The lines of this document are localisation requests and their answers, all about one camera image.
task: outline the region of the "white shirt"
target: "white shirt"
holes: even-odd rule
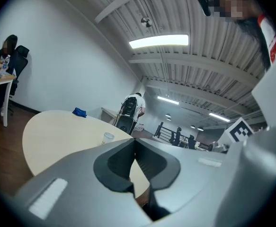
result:
[[[128,99],[129,97],[135,97],[137,99],[136,111],[134,113],[134,120],[137,122],[138,121],[138,115],[141,111],[141,108],[145,108],[145,100],[137,94],[129,95],[129,96],[126,97],[126,99]]]

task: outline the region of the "white table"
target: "white table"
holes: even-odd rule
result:
[[[34,116],[26,125],[23,138],[23,152],[33,175],[37,175],[61,158],[80,150],[101,145],[105,132],[115,136],[115,140],[132,137],[115,126],[89,117],[78,117],[68,111],[45,111]],[[131,172],[135,196],[140,196],[149,182],[134,161]]]
[[[4,105],[3,105],[3,109],[4,109],[4,115],[3,115],[3,125],[5,127],[7,127],[7,112],[8,112],[8,105],[9,105],[9,92],[10,92],[10,88],[11,88],[11,83],[13,81],[13,79],[15,79],[16,77],[13,75],[3,75],[0,78],[0,85],[7,83],[6,86],[6,91],[5,91],[5,97],[4,97]]]

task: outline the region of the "paper cup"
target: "paper cup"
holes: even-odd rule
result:
[[[102,140],[102,145],[112,142],[114,138],[115,136],[112,133],[105,132]]]

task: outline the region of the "hair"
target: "hair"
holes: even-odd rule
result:
[[[230,15],[227,14],[223,8],[220,7],[220,1],[219,0],[211,0],[211,4],[214,6],[214,9],[220,12],[221,17],[229,17]],[[274,23],[271,16],[267,13],[267,10],[265,7],[262,6],[261,0],[255,0],[261,7],[261,10],[263,11],[265,17],[268,19],[269,23],[273,27],[275,33],[276,33],[276,24]],[[269,69],[270,67],[270,57],[269,52],[267,48],[267,43],[264,37],[264,34],[262,32],[262,29],[258,25],[258,19],[255,17],[251,17],[244,20],[237,20],[235,21],[235,24],[237,24],[242,32],[250,35],[253,39],[255,39],[260,46],[261,51],[261,57],[262,62],[265,70]]]
[[[4,42],[7,42],[8,54],[11,55],[16,49],[18,37],[15,35],[10,35]]]

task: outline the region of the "water bottle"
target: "water bottle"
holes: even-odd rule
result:
[[[9,60],[10,60],[10,55],[7,55],[7,57],[4,59],[4,62],[3,62],[3,66],[2,66],[2,69],[1,69],[1,74],[4,74],[6,69],[7,69],[7,66],[9,64]]]

